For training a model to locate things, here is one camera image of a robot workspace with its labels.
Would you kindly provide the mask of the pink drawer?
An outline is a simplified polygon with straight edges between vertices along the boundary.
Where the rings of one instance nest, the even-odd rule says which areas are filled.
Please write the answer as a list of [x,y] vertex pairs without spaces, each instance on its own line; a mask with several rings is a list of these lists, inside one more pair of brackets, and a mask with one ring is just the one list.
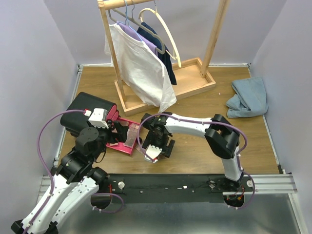
[[111,119],[112,121],[115,121],[118,118],[119,118],[119,111],[117,109],[117,106],[113,105],[107,113],[106,120]]
[[[125,119],[125,118],[121,118],[121,117],[119,117],[119,118],[117,119],[117,121],[119,121],[119,122],[121,123],[121,125],[123,125],[123,126],[128,126],[128,127],[130,127],[130,125],[131,125],[132,123],[135,123],[135,124],[138,124],[138,125],[139,125],[139,123],[137,123],[137,122],[133,122],[133,121],[131,121],[131,120],[128,120],[128,119]],[[136,144],[137,144],[137,139],[136,139],[136,141],[135,141],[135,143],[134,143],[134,145],[133,145],[132,148],[125,147],[125,146],[123,145],[123,143],[121,143],[121,142],[119,142],[119,143],[114,143],[114,144],[108,143],[106,146],[107,146],[108,148],[114,149],[114,150],[116,150],[116,151],[123,152],[123,153],[126,153],[126,154],[131,155],[132,152],[134,151],[135,147],[136,147]]]

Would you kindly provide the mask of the long eyeshadow palette purple tones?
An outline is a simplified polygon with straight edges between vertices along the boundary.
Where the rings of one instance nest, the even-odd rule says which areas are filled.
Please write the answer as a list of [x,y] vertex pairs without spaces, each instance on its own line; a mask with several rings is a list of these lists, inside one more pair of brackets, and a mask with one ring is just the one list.
[[125,147],[132,148],[136,139],[137,139],[137,133],[138,133],[139,125],[132,123],[128,129],[127,132],[127,138],[126,141],[123,143]]

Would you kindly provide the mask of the pink palette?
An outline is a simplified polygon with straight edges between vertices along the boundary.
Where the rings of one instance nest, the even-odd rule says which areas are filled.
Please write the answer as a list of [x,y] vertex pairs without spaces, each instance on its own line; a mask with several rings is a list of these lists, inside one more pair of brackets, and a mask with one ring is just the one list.
[[136,146],[136,149],[141,153],[141,154],[145,154],[146,150],[142,149],[141,147],[139,147],[138,145]]

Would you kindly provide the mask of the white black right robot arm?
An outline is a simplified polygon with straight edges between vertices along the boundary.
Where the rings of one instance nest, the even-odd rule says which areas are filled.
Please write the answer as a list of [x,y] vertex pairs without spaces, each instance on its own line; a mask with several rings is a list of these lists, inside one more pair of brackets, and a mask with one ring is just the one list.
[[187,134],[207,140],[212,152],[222,159],[224,167],[224,185],[235,191],[242,185],[243,173],[237,161],[239,152],[239,130],[231,125],[223,115],[213,118],[183,117],[164,112],[158,115],[146,113],[140,127],[149,130],[142,148],[145,158],[157,162],[160,157],[171,156],[175,141],[170,139],[174,133]]

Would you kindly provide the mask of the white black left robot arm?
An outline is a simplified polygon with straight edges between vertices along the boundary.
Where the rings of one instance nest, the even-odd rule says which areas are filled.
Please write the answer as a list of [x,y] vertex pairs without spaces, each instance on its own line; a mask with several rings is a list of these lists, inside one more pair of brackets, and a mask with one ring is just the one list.
[[76,138],[72,150],[62,158],[54,175],[50,174],[50,186],[31,213],[15,221],[11,230],[16,234],[56,234],[63,222],[92,195],[112,199],[119,198],[112,191],[109,175],[93,163],[107,144],[124,143],[128,127],[109,120],[100,126],[88,123]]

